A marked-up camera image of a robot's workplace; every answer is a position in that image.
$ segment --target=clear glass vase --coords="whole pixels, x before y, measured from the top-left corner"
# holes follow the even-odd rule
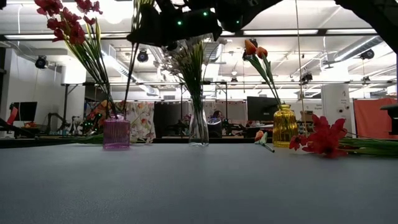
[[[296,115],[290,105],[281,105],[274,114],[272,143],[275,147],[289,147],[293,136],[298,135]]]
[[[130,148],[130,121],[118,114],[115,118],[105,120],[104,124],[104,149],[129,149]]]
[[[189,144],[191,146],[208,146],[209,145],[209,130],[207,128],[207,118],[203,107],[195,108],[192,103],[193,114],[189,124]]]

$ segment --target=orange tulip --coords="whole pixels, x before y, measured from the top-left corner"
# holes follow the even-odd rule
[[[244,40],[244,46],[246,48],[246,54],[247,55],[252,55],[256,53],[256,46],[250,40]]]
[[[256,133],[256,137],[254,138],[254,141],[260,141],[264,133],[260,130]]]
[[[257,48],[256,50],[257,56],[262,59],[262,55],[264,54],[266,57],[268,57],[268,51],[266,49],[263,49],[262,47]]]

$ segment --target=gray table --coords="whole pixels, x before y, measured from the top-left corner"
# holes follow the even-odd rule
[[[253,144],[0,149],[0,223],[398,223],[398,161]]]

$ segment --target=pink glass vase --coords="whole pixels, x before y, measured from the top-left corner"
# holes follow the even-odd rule
[[[129,149],[130,148],[130,121],[123,115],[114,116],[105,120],[104,149]]]

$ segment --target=red lily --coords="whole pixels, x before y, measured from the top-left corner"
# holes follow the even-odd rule
[[[338,138],[327,134],[327,130],[311,134],[308,140],[311,142],[310,150],[314,153],[325,154],[329,158],[347,155],[345,151],[338,149]]]
[[[62,14],[63,14],[65,20],[68,21],[69,24],[71,24],[73,26],[79,24],[77,21],[79,19],[81,19],[81,17],[76,14],[72,14],[67,7],[63,8]]]
[[[345,119],[338,119],[330,128],[330,131],[337,136],[338,139],[342,139],[347,134],[347,129],[344,128]]]
[[[93,3],[90,0],[75,0],[75,2],[79,11],[84,14],[87,14],[93,8]]]
[[[69,41],[71,44],[82,44],[85,41],[85,32],[79,24],[72,27]]]
[[[94,2],[94,6],[92,8],[93,12],[98,12],[100,15],[102,15],[102,11],[100,11],[100,2],[96,1]]]
[[[297,151],[300,148],[300,145],[305,146],[307,143],[308,139],[305,136],[303,135],[293,136],[289,144],[289,149],[294,148],[294,150]]]
[[[35,0],[36,5],[39,6],[37,12],[41,15],[53,16],[60,13],[63,5],[60,0]]]
[[[49,28],[50,30],[56,30],[60,28],[60,22],[57,19],[50,18],[47,21],[47,28]]]
[[[329,122],[326,119],[326,117],[321,116],[320,118],[318,118],[317,115],[313,114],[312,115],[312,121],[313,121],[313,126],[314,126],[314,131],[318,131],[321,129],[325,129],[325,128],[330,128]]]
[[[84,19],[84,21],[86,21],[87,24],[89,24],[91,26],[94,25],[94,23],[95,23],[95,19],[94,18],[89,19],[87,16],[84,16],[83,19]]]
[[[63,32],[62,32],[62,30],[60,30],[60,29],[56,29],[56,30],[54,31],[54,35],[55,35],[56,38],[54,38],[54,39],[52,40],[52,42],[56,42],[56,41],[64,40],[64,39],[65,39],[64,36],[63,36]]]

